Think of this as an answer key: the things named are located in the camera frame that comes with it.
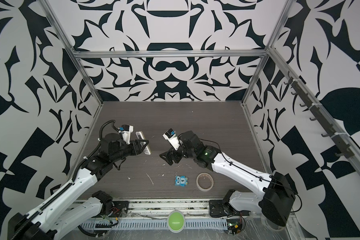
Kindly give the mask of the white remote control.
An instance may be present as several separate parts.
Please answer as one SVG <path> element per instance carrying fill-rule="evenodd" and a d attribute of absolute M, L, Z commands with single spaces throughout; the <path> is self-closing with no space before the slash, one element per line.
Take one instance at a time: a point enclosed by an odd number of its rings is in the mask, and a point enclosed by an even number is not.
<path fill-rule="evenodd" d="M 149 141 L 146 140 L 143 132 L 142 131 L 136 132 L 136 136 L 137 136 L 138 140 L 140 141 L 140 145 L 142 147 L 142 150 L 143 150 L 144 154 L 151 155 L 152 151 L 151 151 L 151 149 L 149 147 Z"/>

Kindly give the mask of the green push button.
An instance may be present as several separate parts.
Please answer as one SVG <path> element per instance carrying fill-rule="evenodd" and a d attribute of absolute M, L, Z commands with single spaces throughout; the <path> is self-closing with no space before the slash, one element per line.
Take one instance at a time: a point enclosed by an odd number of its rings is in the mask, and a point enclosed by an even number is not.
<path fill-rule="evenodd" d="M 168 229 L 173 233 L 181 232 L 186 224 L 185 216 L 178 210 L 172 211 L 167 218 Z"/>

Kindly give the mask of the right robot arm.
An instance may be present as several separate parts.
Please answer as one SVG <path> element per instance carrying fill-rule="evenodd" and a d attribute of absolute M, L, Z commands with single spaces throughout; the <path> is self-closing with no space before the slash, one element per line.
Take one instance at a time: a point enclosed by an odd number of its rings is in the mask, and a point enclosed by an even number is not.
<path fill-rule="evenodd" d="M 177 135 L 169 129 L 163 137 L 171 148 L 160 154 L 160 158 L 169 165 L 177 164 L 183 158 L 192 159 L 199 167 L 229 177 L 254 193 L 253 198 L 246 199 L 239 191 L 229 191 L 224 204 L 231 215 L 240 211 L 260 212 L 275 226 L 287 225 L 298 193 L 286 176 L 250 168 L 230 158 L 219 146 L 205 145 L 193 131 Z"/>

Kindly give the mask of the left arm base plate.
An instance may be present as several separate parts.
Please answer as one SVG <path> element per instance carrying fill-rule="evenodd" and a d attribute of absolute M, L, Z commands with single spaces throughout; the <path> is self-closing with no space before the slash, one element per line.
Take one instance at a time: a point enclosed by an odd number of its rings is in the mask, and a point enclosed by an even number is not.
<path fill-rule="evenodd" d="M 129 201 L 113 201 L 110 210 L 106 211 L 109 218 L 120 218 L 129 212 Z"/>

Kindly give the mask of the blue owl figure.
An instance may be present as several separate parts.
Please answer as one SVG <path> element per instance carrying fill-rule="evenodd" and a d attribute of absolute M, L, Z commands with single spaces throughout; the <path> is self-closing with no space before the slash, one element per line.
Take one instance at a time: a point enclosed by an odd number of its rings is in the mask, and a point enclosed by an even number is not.
<path fill-rule="evenodd" d="M 175 176 L 175 186 L 185 187 L 188 185 L 188 177 Z"/>

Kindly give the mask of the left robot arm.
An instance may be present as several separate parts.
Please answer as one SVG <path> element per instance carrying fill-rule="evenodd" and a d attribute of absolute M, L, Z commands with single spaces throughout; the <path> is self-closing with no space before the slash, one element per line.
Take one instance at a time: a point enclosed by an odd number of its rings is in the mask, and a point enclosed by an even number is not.
<path fill-rule="evenodd" d="M 104 136 L 104 128 L 114 123 L 110 120 L 101 126 L 98 145 L 79 163 L 70 180 L 27 214 L 18 213 L 10 219 L 9 240 L 60 240 L 86 220 L 112 213 L 113 198 L 103 191 L 94 193 L 71 211 L 67 208 L 112 168 L 120 169 L 117 162 L 138 156 L 148 147 L 149 140 L 131 140 L 134 128 L 130 125 L 113 127 L 114 132 Z"/>

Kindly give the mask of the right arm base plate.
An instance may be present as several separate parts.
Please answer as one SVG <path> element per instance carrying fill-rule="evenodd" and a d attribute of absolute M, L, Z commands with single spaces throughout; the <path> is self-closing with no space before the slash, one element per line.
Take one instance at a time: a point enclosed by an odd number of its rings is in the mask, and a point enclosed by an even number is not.
<path fill-rule="evenodd" d="M 235 210 L 227 201 L 224 200 L 209 200 L 209 215 L 212 218 L 222 218 L 222 217 L 235 217 L 235 216 L 249 216 L 250 211 Z"/>

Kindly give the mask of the small circuit board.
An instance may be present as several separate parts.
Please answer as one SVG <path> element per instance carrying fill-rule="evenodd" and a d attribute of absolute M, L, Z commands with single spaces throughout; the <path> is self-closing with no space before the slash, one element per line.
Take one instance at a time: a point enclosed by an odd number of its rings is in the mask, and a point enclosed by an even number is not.
<path fill-rule="evenodd" d="M 243 223 L 241 222 L 227 222 L 227 233 L 230 235 L 237 235 L 243 229 Z"/>

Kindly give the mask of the aluminium frame rail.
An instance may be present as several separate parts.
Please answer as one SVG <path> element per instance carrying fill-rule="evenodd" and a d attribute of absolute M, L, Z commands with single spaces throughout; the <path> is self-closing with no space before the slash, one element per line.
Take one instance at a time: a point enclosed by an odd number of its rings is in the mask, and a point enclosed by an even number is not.
<path fill-rule="evenodd" d="M 77 59 L 172 58 L 172 57 L 262 57 L 265 50 L 172 50 L 172 51 L 73 51 Z"/>

